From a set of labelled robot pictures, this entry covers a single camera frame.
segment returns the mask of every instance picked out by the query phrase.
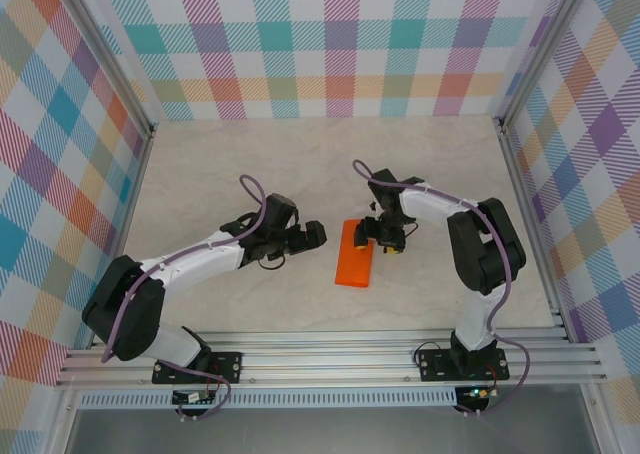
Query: orange block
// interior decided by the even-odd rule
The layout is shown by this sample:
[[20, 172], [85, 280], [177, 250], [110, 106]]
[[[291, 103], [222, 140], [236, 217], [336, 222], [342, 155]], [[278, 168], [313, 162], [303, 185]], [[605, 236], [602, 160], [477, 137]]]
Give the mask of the orange block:
[[353, 236], [359, 219], [348, 219], [342, 226], [340, 254], [336, 268], [336, 284], [351, 287], [369, 287], [371, 260], [373, 259], [373, 241], [364, 249], [353, 245]]

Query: vented panel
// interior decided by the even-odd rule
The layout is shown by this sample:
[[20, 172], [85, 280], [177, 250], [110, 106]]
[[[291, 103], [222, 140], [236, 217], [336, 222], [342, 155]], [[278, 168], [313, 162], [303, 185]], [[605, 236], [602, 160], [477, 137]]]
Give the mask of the vented panel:
[[[226, 408], [453, 406], [452, 387], [380, 389], [234, 389]], [[93, 390], [82, 395], [81, 409], [174, 409], [168, 390]]]

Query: table surface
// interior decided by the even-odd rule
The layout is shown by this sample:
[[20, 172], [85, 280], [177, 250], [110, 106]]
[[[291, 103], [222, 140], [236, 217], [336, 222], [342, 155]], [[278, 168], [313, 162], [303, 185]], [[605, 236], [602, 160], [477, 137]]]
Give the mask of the table surface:
[[487, 116], [163, 122], [151, 152], [125, 253], [142, 260], [204, 239], [256, 204], [238, 183], [251, 174], [291, 198], [301, 222], [328, 241], [278, 271], [251, 264], [168, 302], [163, 321], [196, 331], [438, 329], [455, 327], [465, 289], [446, 225], [426, 221], [400, 255], [374, 253], [370, 286], [334, 284], [342, 224], [370, 215], [363, 159], [398, 179], [418, 176], [468, 199], [501, 199], [528, 262], [496, 318], [502, 327], [551, 326], [546, 295], [492, 121]]

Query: black mounting plate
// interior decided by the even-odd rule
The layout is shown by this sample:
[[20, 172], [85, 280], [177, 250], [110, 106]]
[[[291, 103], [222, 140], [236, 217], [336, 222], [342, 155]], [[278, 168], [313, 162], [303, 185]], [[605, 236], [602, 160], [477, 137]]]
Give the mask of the black mounting plate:
[[[449, 349], [421, 349], [418, 351], [417, 361], [420, 365], [420, 380], [422, 382], [493, 381], [493, 373], [485, 366], [471, 376], [461, 376], [451, 360]], [[504, 361], [504, 367], [500, 366], [501, 361]], [[498, 381], [506, 381], [510, 377], [509, 366], [506, 362], [504, 350], [494, 349], [493, 356], [487, 364], [495, 369]]]
[[[240, 382], [242, 371], [241, 352], [212, 352], [209, 354], [209, 366], [206, 372], [224, 377], [230, 384]], [[207, 378], [176, 371], [161, 362], [153, 366], [152, 384], [206, 384]]]

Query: purple cable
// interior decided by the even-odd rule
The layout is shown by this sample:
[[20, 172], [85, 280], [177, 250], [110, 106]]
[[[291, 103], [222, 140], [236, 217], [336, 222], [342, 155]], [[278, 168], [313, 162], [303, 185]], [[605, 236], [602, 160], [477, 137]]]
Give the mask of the purple cable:
[[[256, 188], [258, 189], [258, 192], [260, 193], [260, 198], [258, 198], [255, 194], [253, 194], [253, 192], [251, 192], [251, 190], [247, 187], [247, 185], [245, 183], [245, 180], [251, 181], [256, 186]], [[247, 174], [242, 174], [240, 176], [240, 184], [242, 185], [244, 190], [247, 191], [247, 193], [256, 202], [258, 202], [261, 206], [265, 206], [267, 196], [266, 196], [266, 194], [264, 192], [264, 189], [262, 188], [262, 186], [260, 185], [260, 183], [256, 179], [254, 179], [253, 177], [251, 177], [251, 176], [249, 176]], [[247, 237], [247, 236], [251, 235], [253, 232], [255, 232], [255, 230], [258, 229], [258, 227], [260, 227], [260, 224], [264, 220], [265, 211], [266, 211], [266, 209], [261, 207], [261, 209], [260, 209], [260, 211], [258, 213], [258, 219], [257, 219], [256, 223], [253, 226], [251, 226], [249, 229], [247, 229], [245, 232], [243, 232], [242, 234], [240, 234], [238, 236], [235, 236], [235, 237], [232, 237], [230, 239], [224, 239], [222, 241], [212, 242], [211, 244], [204, 243], [204, 244], [198, 244], [196, 246], [188, 247], [186, 249], [183, 249], [182, 251], [179, 251], [179, 252], [173, 254], [172, 256], [169, 256], [167, 259], [163, 260], [162, 262], [159, 262], [155, 266], [151, 267], [148, 271], [144, 272], [142, 274], [142, 276], [140, 276], [136, 280], [136, 282], [133, 283], [133, 286], [131, 286], [131, 288], [124, 295], [124, 299], [122, 300], [122, 304], [120, 304], [120, 309], [118, 309], [118, 314], [116, 315], [116, 319], [113, 322], [113, 327], [111, 328], [111, 334], [109, 334], [109, 340], [107, 341], [107, 346], [106, 346], [106, 348], [104, 350], [104, 354], [102, 354], [102, 358], [101, 358], [102, 363], [107, 362], [109, 359], [111, 359], [113, 357], [113, 353], [112, 353], [113, 344], [115, 343], [116, 337], [118, 335], [118, 331], [120, 330], [120, 324], [122, 323], [122, 318], [124, 317], [124, 313], [126, 312], [127, 307], [129, 306], [129, 303], [131, 302], [131, 299], [133, 299], [133, 297], [134, 297], [134, 295], [136, 293], [136, 290], [140, 287], [140, 285], [146, 279], [149, 278], [149, 276], [151, 274], [153, 274], [158, 269], [160, 269], [160, 265], [161, 264], [165, 264], [165, 265], [166, 264], [170, 264], [173, 261], [175, 261], [177, 259], [180, 259], [181, 257], [186, 256], [187, 254], [191, 254], [192, 252], [196, 252], [196, 251], [199, 251], [201, 249], [211, 249], [211, 248], [214, 248], [214, 247], [226, 246], [226, 245], [231, 244], [233, 242], [237, 242], [237, 241], [240, 241], [240, 240], [244, 239], [245, 237]], [[201, 376], [201, 377], [207, 377], [207, 378], [213, 379], [215, 381], [222, 382], [222, 383], [227, 385], [227, 395], [224, 397], [222, 402], [220, 402], [215, 407], [207, 410], [203, 415], [198, 416], [197, 419], [202, 419], [203, 417], [209, 417], [211, 414], [217, 412], [229, 400], [229, 397], [231, 396], [231, 385], [224, 378], [222, 378], [220, 376], [215, 376], [213, 374], [209, 374], [209, 373], [206, 373], [206, 372], [193, 371], [191, 369], [180, 367], [180, 366], [178, 366], [176, 364], [173, 364], [171, 362], [168, 362], [168, 361], [163, 361], [163, 360], [159, 360], [159, 361], [162, 362], [163, 364], [173, 368], [173, 369], [177, 369], [177, 370], [185, 372], [187, 374], [193, 374], [193, 375], [197, 375], [197, 376]], [[182, 414], [182, 406], [178, 407], [178, 411], [180, 412], [180, 414]]]
[[[504, 265], [504, 273], [505, 273], [505, 289], [504, 289], [504, 294], [502, 296], [502, 298], [500, 299], [500, 301], [498, 302], [498, 304], [496, 304], [496, 306], [493, 308], [493, 310], [489, 313], [489, 317], [487, 318], [487, 329], [489, 330], [489, 332], [493, 335], [494, 338], [496, 338], [498, 341], [504, 343], [504, 344], [509, 344], [511, 346], [515, 346], [518, 349], [520, 349], [523, 353], [524, 353], [524, 357], [525, 357], [525, 365], [524, 365], [524, 372], [522, 373], [522, 377], [520, 378], [520, 380], [518, 381], [518, 384], [516, 384], [516, 386], [513, 388], [513, 391], [511, 391], [511, 393], [509, 394], [509, 396], [503, 400], [501, 403], [495, 405], [495, 406], [491, 406], [489, 408], [487, 408], [484, 412], [490, 412], [490, 411], [495, 411], [497, 410], [499, 407], [505, 405], [509, 400], [513, 399], [513, 397], [515, 396], [515, 394], [517, 394], [517, 392], [522, 388], [522, 385], [524, 384], [524, 382], [527, 379], [527, 376], [529, 375], [529, 369], [531, 368], [531, 355], [529, 354], [529, 351], [527, 350], [527, 348], [520, 344], [517, 341], [513, 341], [511, 339], [506, 339], [500, 335], [498, 335], [494, 329], [493, 329], [493, 319], [496, 316], [496, 314], [498, 313], [498, 311], [502, 308], [502, 306], [505, 305], [505, 303], [507, 302], [507, 300], [509, 299], [509, 294], [511, 293], [511, 268], [509, 267], [509, 258], [507, 257], [507, 251], [504, 247], [504, 244], [502, 243], [502, 239], [500, 239], [500, 236], [498, 235], [498, 232], [496, 231], [495, 227], [493, 227], [493, 224], [491, 224], [491, 222], [489, 222], [489, 219], [487, 219], [487, 216], [485, 216], [482, 211], [480, 211], [480, 209], [478, 209], [476, 206], [474, 206], [473, 204], [470, 204], [462, 199], [459, 199], [455, 196], [452, 196], [450, 194], [447, 194], [445, 192], [441, 192], [438, 191], [436, 189], [433, 189], [431, 187], [428, 188], [424, 188], [422, 186], [416, 186], [413, 184], [403, 184], [401, 182], [385, 182], [385, 181], [378, 181], [377, 179], [373, 178], [373, 172], [371, 172], [371, 169], [369, 169], [369, 167], [362, 162], [360, 159], [355, 159], [352, 163], [353, 169], [358, 173], [358, 175], [364, 177], [368, 182], [371, 182], [373, 184], [378, 184], [380, 186], [385, 186], [385, 187], [399, 187], [402, 189], [410, 189], [413, 191], [421, 191], [421, 192], [428, 192], [430, 194], [434, 194], [442, 199], [445, 199], [447, 201], [450, 202], [455, 202], [456, 204], [460, 204], [463, 207], [466, 207], [467, 209], [469, 209], [470, 211], [472, 211], [475, 215], [477, 215], [480, 220], [485, 224], [485, 226], [487, 226], [487, 229], [489, 229], [489, 232], [491, 233], [491, 236], [493, 237], [493, 240], [496, 243], [496, 247], [498, 248], [498, 251], [500, 252], [500, 258], [502, 259], [502, 263]], [[358, 166], [362, 166], [362, 168], [366, 171], [363, 172], [360, 170], [360, 167]]]

